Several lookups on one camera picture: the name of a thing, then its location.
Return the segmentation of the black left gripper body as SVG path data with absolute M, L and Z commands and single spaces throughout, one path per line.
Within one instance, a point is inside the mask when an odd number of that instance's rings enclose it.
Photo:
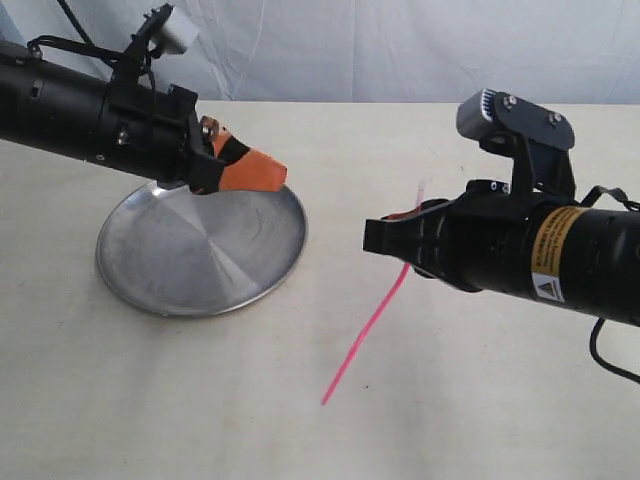
M 112 85 L 102 107 L 103 164 L 165 186 L 184 184 L 195 194 L 217 192 L 223 163 L 205 139 L 197 100 L 175 85 L 166 93 Z

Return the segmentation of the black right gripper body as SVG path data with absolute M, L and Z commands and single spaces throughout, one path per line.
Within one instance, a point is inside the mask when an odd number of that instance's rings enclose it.
M 540 194 L 521 197 L 506 193 L 505 186 L 471 180 L 456 199 L 423 201 L 414 271 L 467 293 L 531 293 Z

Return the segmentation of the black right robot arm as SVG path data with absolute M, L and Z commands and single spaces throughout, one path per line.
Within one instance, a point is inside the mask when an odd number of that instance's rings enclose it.
M 472 180 L 454 200 L 369 219 L 363 249 L 457 290 L 639 323 L 639 215 Z

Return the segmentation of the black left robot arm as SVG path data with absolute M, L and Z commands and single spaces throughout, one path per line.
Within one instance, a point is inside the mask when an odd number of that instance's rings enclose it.
M 165 190 L 276 192 L 287 167 L 198 116 L 196 93 L 109 82 L 1 44 L 1 137 L 153 180 Z

